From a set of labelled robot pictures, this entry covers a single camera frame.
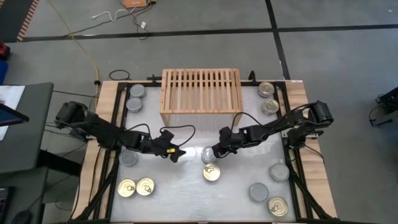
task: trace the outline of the wooden crate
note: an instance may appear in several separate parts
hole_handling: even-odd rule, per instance
[[[171,114],[236,114],[243,112],[238,69],[165,69],[160,115],[166,126]],[[235,125],[242,114],[237,115]]]

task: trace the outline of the gray floor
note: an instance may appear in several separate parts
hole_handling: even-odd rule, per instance
[[[121,9],[114,1],[54,0],[72,30],[108,19],[91,16]],[[352,26],[398,23],[396,1],[272,1],[279,27]],[[151,32],[203,29],[267,28],[270,22],[260,0],[168,0],[139,17]],[[131,18],[84,34],[135,32]],[[41,1],[28,37],[66,34],[48,1]],[[398,127],[370,127],[374,99],[398,86],[398,30],[294,32],[280,35],[292,79],[304,80],[309,100],[328,103],[335,122],[320,138],[326,171],[338,216],[344,220],[395,223],[398,208]],[[239,68],[242,77],[255,70],[259,78],[283,79],[272,34],[225,34],[137,39],[82,40],[97,62],[101,80],[114,69],[126,69],[140,80],[163,68]],[[8,84],[54,82],[56,90],[93,95],[90,61],[71,40],[10,44],[13,55]],[[90,99],[54,93],[48,121],[64,101],[89,104]],[[74,139],[46,133],[42,147],[66,153],[80,145]],[[81,161],[84,147],[71,159]],[[49,182],[61,179],[51,173]],[[43,223],[65,221],[77,179],[69,179],[46,195]]]

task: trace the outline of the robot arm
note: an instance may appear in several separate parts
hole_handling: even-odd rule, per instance
[[[303,111],[308,109],[308,118]],[[213,146],[213,153],[217,158],[224,158],[230,152],[237,153],[237,150],[245,147],[253,147],[267,140],[270,135],[290,129],[287,138],[291,146],[302,147],[305,144],[305,137],[311,133],[323,134],[320,128],[328,127],[333,122],[326,103],[317,101],[299,106],[280,119],[267,124],[257,124],[240,128],[238,133],[233,133],[229,127],[220,130],[220,142]]]
[[[110,150],[124,146],[132,151],[163,158],[170,155],[173,162],[177,162],[178,158],[186,153],[171,143],[174,135],[168,130],[163,130],[159,137],[152,139],[148,133],[112,125],[97,114],[87,111],[85,105],[77,102],[64,103],[55,117],[55,124],[60,129],[73,128],[92,135],[97,138],[99,146]]]

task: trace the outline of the gold can lid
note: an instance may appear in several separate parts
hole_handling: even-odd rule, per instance
[[[279,110],[279,104],[276,100],[266,100],[262,105],[262,112],[265,114],[276,113]]]
[[[122,197],[130,197],[136,191],[136,183],[131,179],[120,181],[118,193]]]
[[[287,213],[287,202],[282,197],[273,197],[268,201],[268,208],[273,215],[281,217]]]
[[[269,96],[269,95],[274,94],[274,92],[275,92],[275,88],[271,83],[269,83],[269,82],[260,83],[260,85],[259,85],[260,95]]]
[[[216,164],[206,164],[203,168],[203,176],[209,181],[215,181],[220,177],[220,168]]]
[[[137,193],[142,196],[150,195],[155,189],[155,182],[149,178],[142,178],[137,184]]]

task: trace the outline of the black stand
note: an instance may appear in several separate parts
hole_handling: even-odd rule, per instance
[[[37,166],[45,166],[49,169],[57,170],[77,177],[80,176],[81,171],[81,165],[79,163],[56,156],[44,150],[40,150],[39,152]]]

